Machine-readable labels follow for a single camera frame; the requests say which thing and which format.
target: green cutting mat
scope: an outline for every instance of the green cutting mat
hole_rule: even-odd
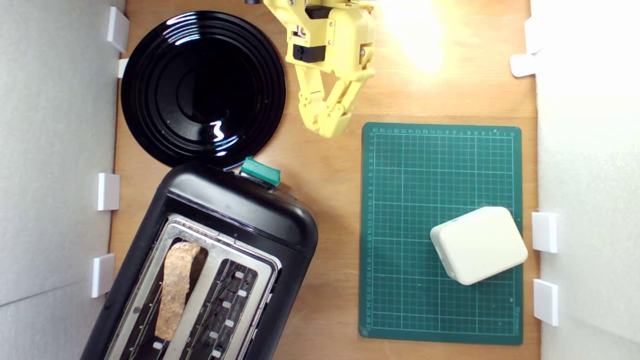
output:
[[[362,139],[360,334],[522,343],[522,266],[472,286],[447,276],[429,232],[481,206],[522,233],[517,127],[367,123]]]

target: black round tray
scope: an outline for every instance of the black round tray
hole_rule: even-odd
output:
[[[136,46],[122,78],[122,111],[136,141],[174,167],[228,169],[273,136],[285,103],[278,53],[239,17],[185,13]]]

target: gray wall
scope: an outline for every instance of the gray wall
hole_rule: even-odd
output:
[[[532,0],[540,211],[559,214],[559,327],[543,360],[640,359],[640,3]]]
[[[109,7],[124,0],[0,0],[0,359],[76,359],[104,299],[92,258],[111,214],[118,51]]]

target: white clip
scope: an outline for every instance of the white clip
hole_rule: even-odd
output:
[[[98,175],[98,210],[120,209],[120,175]]]
[[[526,54],[512,55],[509,59],[511,65],[511,73],[516,78],[529,76],[536,73],[536,54],[542,50],[546,33],[543,30],[543,24],[535,17],[530,17],[524,22],[524,37],[527,47]]]
[[[116,265],[115,259],[114,254],[106,254],[93,259],[92,298],[97,298],[111,289]]]
[[[107,41],[121,53],[127,52],[129,44],[129,19],[115,6],[109,9]]]
[[[533,316],[551,326],[558,326],[558,285],[533,280]]]
[[[516,78],[536,73],[536,57],[532,54],[511,55],[509,64],[511,65],[511,73]]]
[[[537,17],[530,17],[524,22],[524,40],[527,47],[527,54],[536,54],[542,50],[546,41],[544,25]]]
[[[129,63],[129,58],[120,59],[118,61],[118,79],[122,79],[124,76],[124,70],[127,68],[127,64]]]
[[[531,213],[531,232],[533,249],[545,252],[558,252],[557,214]]]

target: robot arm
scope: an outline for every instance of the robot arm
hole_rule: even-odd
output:
[[[296,67],[305,126],[327,138],[339,135],[355,98],[375,75],[373,6],[358,0],[245,0],[261,1],[287,29],[285,59]],[[322,72],[339,78],[326,98]]]

